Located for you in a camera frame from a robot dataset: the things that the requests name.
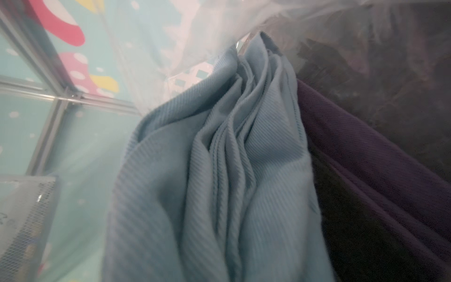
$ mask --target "yellow shape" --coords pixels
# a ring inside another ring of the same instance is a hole
[[[101,12],[105,11],[105,5],[103,3],[103,0],[75,0],[75,1],[77,1],[81,6],[85,7],[86,9],[90,10],[95,14],[97,14],[97,9],[99,9]]]
[[[114,78],[109,76],[99,76],[90,74],[89,77],[99,88],[103,88],[112,92],[119,92],[119,85]]]

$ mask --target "metal frame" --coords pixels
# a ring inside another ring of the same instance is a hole
[[[61,126],[65,111],[69,102],[67,100],[55,99],[50,109],[41,136],[37,142],[31,161],[28,165],[26,174],[32,176],[42,176],[45,171],[47,160],[50,156],[56,134]]]
[[[65,81],[20,19],[11,1],[0,1],[0,30],[6,39],[55,96],[64,95]]]
[[[43,84],[32,83],[0,76],[0,94],[53,101],[28,165],[27,175],[45,174],[47,161],[69,105],[86,105],[107,111],[139,115],[131,102],[71,91],[65,78],[57,72],[33,34],[21,22],[21,16],[12,1],[0,1],[0,32],[43,82]]]

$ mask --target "cloth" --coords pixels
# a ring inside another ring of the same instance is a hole
[[[451,186],[324,96],[298,81],[308,136],[349,188],[427,267],[451,260]]]
[[[124,157],[104,281],[333,281],[293,68],[258,34],[147,115]]]
[[[337,277],[343,282],[431,281],[421,262],[371,215],[311,140],[309,151],[322,231]]]

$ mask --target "mesh basket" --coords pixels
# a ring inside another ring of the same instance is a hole
[[[0,282],[35,279],[57,199],[54,177],[0,176]]]

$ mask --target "ribbed fabric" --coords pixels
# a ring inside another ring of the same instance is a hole
[[[103,281],[333,281],[296,89],[259,34],[146,116],[115,184]]]
[[[451,261],[451,186],[361,120],[298,81],[303,123],[349,188],[433,276]]]

